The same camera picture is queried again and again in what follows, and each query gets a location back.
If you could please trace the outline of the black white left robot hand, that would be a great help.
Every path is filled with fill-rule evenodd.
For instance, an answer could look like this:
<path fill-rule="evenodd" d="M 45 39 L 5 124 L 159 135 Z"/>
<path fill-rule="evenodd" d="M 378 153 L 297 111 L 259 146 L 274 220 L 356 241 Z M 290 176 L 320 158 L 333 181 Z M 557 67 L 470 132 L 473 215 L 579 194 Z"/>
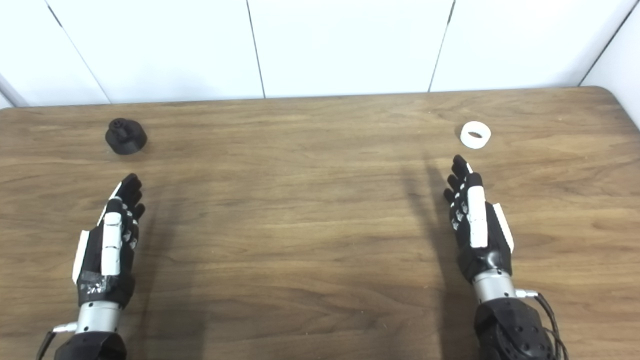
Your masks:
<path fill-rule="evenodd" d="M 139 221 L 146 211 L 142 196 L 141 180 L 128 174 L 110 194 L 94 228 L 80 233 L 71 271 L 79 306 L 106 301 L 124 309 L 130 303 Z"/>

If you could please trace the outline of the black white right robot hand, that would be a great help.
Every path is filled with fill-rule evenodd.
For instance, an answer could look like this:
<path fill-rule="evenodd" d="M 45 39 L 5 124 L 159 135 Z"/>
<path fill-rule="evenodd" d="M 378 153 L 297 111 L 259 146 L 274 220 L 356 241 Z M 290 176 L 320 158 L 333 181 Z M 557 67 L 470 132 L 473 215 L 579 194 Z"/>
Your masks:
<path fill-rule="evenodd" d="M 443 191 L 457 244 L 457 266 L 472 282 L 486 271 L 513 275 L 513 239 L 498 205 L 486 199 L 483 179 L 461 155 L 452 158 Z"/>

